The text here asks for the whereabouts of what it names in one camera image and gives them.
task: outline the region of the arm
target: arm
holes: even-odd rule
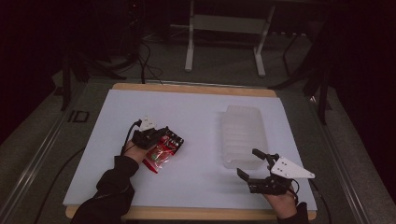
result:
[[[263,196],[276,212],[279,224],[309,223],[306,203],[300,203],[296,206],[294,196],[289,191],[282,195],[263,194]]]
[[[114,158],[114,169],[106,171],[96,185],[95,195],[83,203],[71,223],[121,223],[134,197],[130,178],[139,169],[147,150],[128,142],[123,156]]]

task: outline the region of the hand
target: hand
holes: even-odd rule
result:
[[[142,149],[136,146],[131,140],[127,142],[125,148],[126,151],[124,152],[123,156],[129,157],[137,161],[137,163],[142,162],[142,160],[145,159],[146,154],[149,152],[149,149]]]
[[[280,219],[292,217],[297,214],[294,195],[291,192],[287,191],[281,195],[263,194],[263,196],[271,204],[276,212],[276,216]]]

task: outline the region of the clear plastic container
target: clear plastic container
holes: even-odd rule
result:
[[[262,113],[253,106],[229,105],[221,118],[222,156],[226,168],[258,169],[264,161],[253,148],[268,153]]]

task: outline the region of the dark background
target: dark background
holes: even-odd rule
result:
[[[125,25],[123,1],[96,1],[108,8],[110,19],[98,23],[92,1],[14,0],[2,1],[0,11],[0,144],[32,111],[54,91],[51,76],[61,69],[62,52],[66,43],[76,41],[93,57],[103,58],[114,51],[119,40],[100,33],[118,30],[112,24]],[[211,1],[202,1],[198,9],[211,9]],[[333,27],[338,42],[333,62],[331,85],[355,125],[363,144],[372,158],[389,194],[396,201],[396,16],[391,1],[350,1],[348,13],[338,18]],[[244,16],[243,7],[229,4],[232,13]],[[283,6],[276,10],[272,29],[293,30],[304,13],[299,7]],[[166,35],[167,24],[188,23],[188,1],[147,1],[146,22]],[[251,14],[260,17],[260,11]],[[312,17],[321,18],[321,13]]]

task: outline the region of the black cable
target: black cable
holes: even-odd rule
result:
[[[46,204],[46,201],[47,201],[48,197],[50,196],[50,192],[52,191],[52,188],[53,188],[53,186],[55,185],[56,180],[58,179],[58,177],[59,177],[59,175],[61,174],[61,172],[64,170],[64,167],[66,167],[66,165],[67,165],[71,160],[73,160],[73,159],[74,159],[80,152],[82,152],[84,149],[85,149],[85,147],[82,148],[82,149],[80,149],[79,151],[77,151],[73,156],[71,156],[71,157],[64,163],[64,165],[62,166],[62,168],[61,168],[61,169],[58,171],[58,173],[56,174],[55,178],[52,180],[52,183],[51,183],[51,185],[49,186],[49,190],[47,191],[47,194],[46,194],[46,196],[44,197],[44,200],[43,200],[43,202],[41,203],[40,208],[38,209],[37,216],[35,217],[35,222],[34,222],[35,224],[36,224],[36,223],[38,222],[38,220],[40,219],[41,213],[43,212],[44,205]]]
[[[140,62],[140,60],[143,61],[143,58],[142,58],[141,56],[139,56],[139,62]],[[153,79],[153,78],[155,78],[155,79],[157,79],[158,81],[160,81],[160,83],[163,85],[163,82],[159,79],[159,76],[161,76],[161,75],[163,74],[163,70],[162,70],[161,68],[154,67],[154,66],[151,66],[151,65],[149,65],[149,64],[147,64],[146,67],[148,68],[149,72],[152,74],[152,77],[146,77],[146,79]],[[154,72],[153,72],[151,69],[158,69],[158,70],[160,70],[160,74],[159,74],[159,75],[155,75]]]
[[[141,4],[142,4],[142,8],[143,8],[143,10],[141,11],[141,24],[143,24],[144,23],[144,21],[146,20],[146,1],[141,1]],[[142,45],[145,45],[144,43],[143,43],[143,41],[142,41],[142,39],[140,39],[140,44],[142,44]],[[145,63],[142,65],[142,62],[140,62],[140,60],[139,60],[139,62],[140,62],[140,65],[141,65],[141,67],[142,67],[142,72],[141,72],[141,74],[140,74],[140,79],[141,79],[141,81],[142,81],[142,84],[146,84],[146,80],[145,80],[145,68],[146,68],[146,64],[147,64],[147,62],[148,62],[148,60],[149,60],[149,56],[150,56],[150,50],[148,49],[148,57],[147,57],[147,59],[146,59],[146,61],[145,61]]]
[[[140,58],[138,57],[138,60],[139,60],[140,65],[141,65],[141,67],[142,67],[142,72],[141,72],[141,74],[140,74],[140,78],[141,78],[141,80],[142,80],[142,84],[146,84],[145,69],[146,69],[146,66],[147,66],[147,64],[148,64],[149,57],[151,56],[151,49],[150,49],[150,47],[149,47],[147,44],[143,43],[143,41],[141,42],[141,44],[142,44],[143,46],[145,46],[145,47],[148,49],[148,56],[147,56],[146,60],[143,60],[144,63],[142,63],[142,61],[141,61]]]
[[[297,180],[295,180],[295,179],[292,179],[292,181],[294,181],[294,183],[296,183],[297,184],[297,190],[296,190],[296,193],[298,193],[298,191],[300,191],[300,184],[297,182]]]
[[[125,143],[124,143],[123,148],[122,148],[122,152],[124,152],[124,149],[126,148],[126,144],[128,143],[129,135],[131,135],[132,129],[133,129],[134,126],[136,126],[136,125],[137,125],[137,126],[140,126],[141,123],[142,123],[142,120],[140,119],[139,121],[136,121],[135,123],[133,123],[132,126],[131,126],[131,128],[129,128],[128,134],[126,135],[126,138],[125,138]]]
[[[128,151],[129,149],[133,148],[134,146],[136,146],[136,145],[133,144],[131,147],[128,147],[127,149],[123,150],[123,153],[125,153],[125,152]]]
[[[297,195],[297,193],[294,192],[294,190],[292,190],[290,188],[288,188],[288,192],[290,192],[294,196],[294,201],[295,201],[295,204],[297,205],[298,204],[298,195]]]
[[[314,186],[315,190],[318,192],[318,195],[319,195],[320,199],[323,201],[323,204],[324,204],[324,206],[326,208],[326,211],[327,211],[329,224],[332,224],[332,214],[330,213],[329,205],[327,205],[326,200],[324,200],[323,195],[321,195],[321,193],[319,192],[318,186],[314,183],[314,181],[312,179],[308,179],[308,180],[312,184],[312,186]]]

